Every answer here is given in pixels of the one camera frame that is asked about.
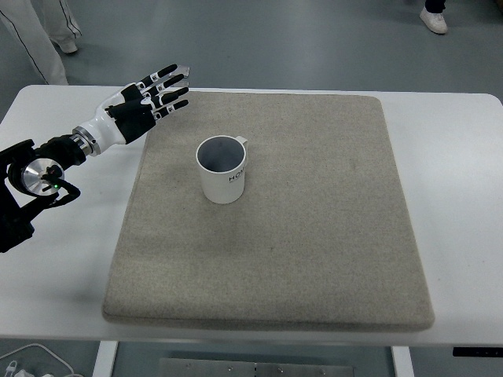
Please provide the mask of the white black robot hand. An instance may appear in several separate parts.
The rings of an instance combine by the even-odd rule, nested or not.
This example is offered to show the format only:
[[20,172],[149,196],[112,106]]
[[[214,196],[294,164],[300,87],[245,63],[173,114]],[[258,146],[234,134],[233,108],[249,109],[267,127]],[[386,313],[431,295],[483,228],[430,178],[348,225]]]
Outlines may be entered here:
[[74,129],[87,155],[113,145],[127,145],[150,131],[162,118],[185,107],[189,67],[169,65],[132,82],[98,107],[93,119]]

